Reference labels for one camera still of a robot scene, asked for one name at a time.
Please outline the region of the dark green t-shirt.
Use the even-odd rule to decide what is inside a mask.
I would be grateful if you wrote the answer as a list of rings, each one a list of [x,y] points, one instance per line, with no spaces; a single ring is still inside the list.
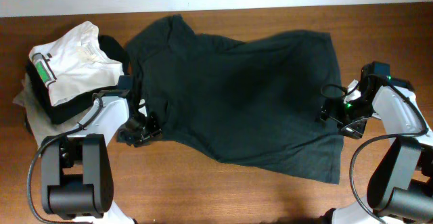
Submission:
[[[329,33],[292,30],[251,42],[198,34],[182,16],[126,46],[136,102],[162,140],[228,164],[337,184],[343,138],[318,119],[321,88],[340,84]]]

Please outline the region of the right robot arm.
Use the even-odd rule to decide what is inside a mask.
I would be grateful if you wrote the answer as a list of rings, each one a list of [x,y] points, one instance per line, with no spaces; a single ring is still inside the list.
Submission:
[[[352,155],[349,181],[355,202],[330,210],[325,223],[431,223],[432,130],[416,104],[410,82],[369,75],[353,81],[338,97],[327,97],[321,120],[337,122],[339,133],[363,136],[366,122],[381,120],[385,135],[362,143]],[[371,176],[365,197],[358,195],[354,171],[358,155],[379,140],[390,147]]]

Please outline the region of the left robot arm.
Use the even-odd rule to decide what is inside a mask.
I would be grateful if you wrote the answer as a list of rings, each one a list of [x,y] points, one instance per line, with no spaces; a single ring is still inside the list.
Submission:
[[[102,90],[69,131],[41,144],[41,204],[63,223],[135,223],[114,202],[114,180],[107,146],[119,132],[140,147],[161,133],[154,114],[140,104],[129,111],[128,89]]]

